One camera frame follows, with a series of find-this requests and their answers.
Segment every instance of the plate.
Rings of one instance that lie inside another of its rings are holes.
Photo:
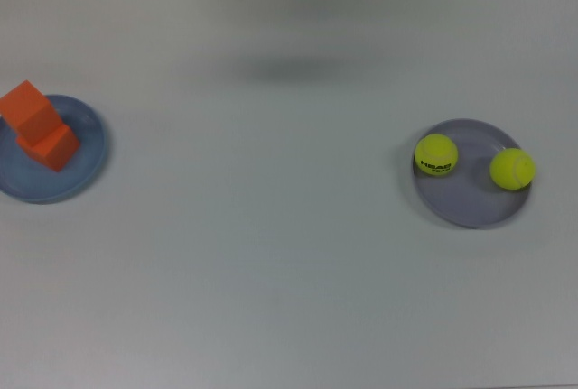
[[[425,174],[414,162],[414,185],[430,210],[450,222],[470,228],[491,227],[516,214],[526,203],[531,185],[507,191],[489,176],[493,157],[505,148],[520,148],[508,134],[477,120],[444,121],[428,134],[445,134],[458,147],[459,159],[446,176]]]
[[[107,137],[97,114],[72,97],[47,98],[80,140],[80,148],[60,172],[30,159],[16,143],[16,134],[0,118],[0,190],[21,201],[47,204],[83,190],[107,157]]]

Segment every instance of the orange cube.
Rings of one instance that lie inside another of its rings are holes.
[[[16,138],[16,142],[29,157],[56,172],[64,168],[80,147],[79,139],[65,124],[36,145],[28,144],[21,136]]]
[[[50,100],[27,80],[0,97],[0,115],[29,145],[36,145],[62,125]]]

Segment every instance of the stacked orange blocks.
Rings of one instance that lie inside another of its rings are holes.
[[[62,170],[80,147],[50,100],[27,80],[0,97],[0,115],[24,152],[53,171]]]

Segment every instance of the white table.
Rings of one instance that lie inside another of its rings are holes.
[[[578,382],[578,0],[0,0],[0,91],[105,117],[75,199],[0,196],[3,389]],[[453,117],[539,168],[512,223],[416,196]]]

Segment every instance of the tennis ball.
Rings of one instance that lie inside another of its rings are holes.
[[[458,147],[444,134],[429,134],[415,147],[415,164],[429,175],[445,175],[458,161]]]
[[[489,175],[506,190],[525,188],[534,179],[536,166],[532,158],[519,148],[502,150],[491,161]]]

